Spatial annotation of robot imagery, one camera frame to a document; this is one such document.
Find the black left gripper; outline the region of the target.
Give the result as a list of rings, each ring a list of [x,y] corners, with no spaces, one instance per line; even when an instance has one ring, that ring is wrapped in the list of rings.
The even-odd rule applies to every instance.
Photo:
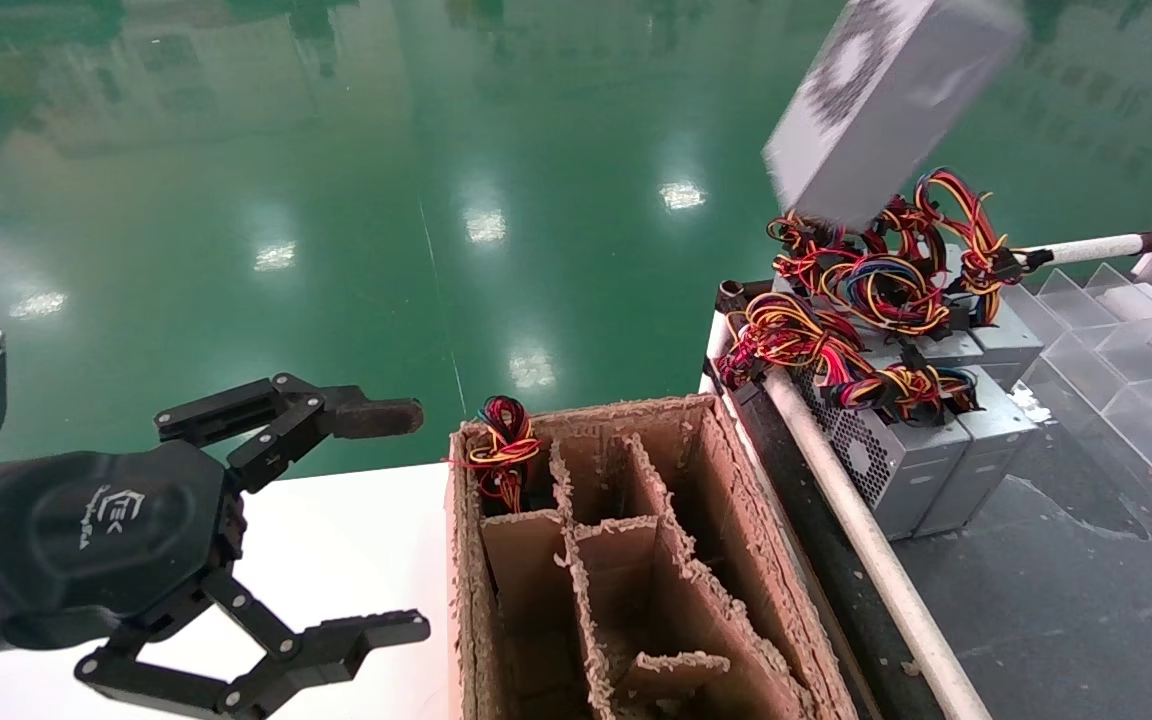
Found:
[[[353,682],[372,651],[429,639],[420,611],[293,632],[229,570],[229,470],[183,441],[136,454],[73,452],[0,464],[0,637],[65,650],[109,635],[74,667],[108,700],[195,719],[270,719],[308,689]],[[223,680],[141,661],[147,643],[217,607],[262,647]]]

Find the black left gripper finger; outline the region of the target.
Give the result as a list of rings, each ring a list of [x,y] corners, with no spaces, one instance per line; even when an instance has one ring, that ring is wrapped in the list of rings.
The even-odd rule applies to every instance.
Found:
[[[227,456],[243,491],[262,491],[324,439],[372,439],[415,433],[424,423],[416,397],[371,400],[357,386],[320,387],[282,373],[225,389],[156,415],[161,442],[204,448],[243,433]]]

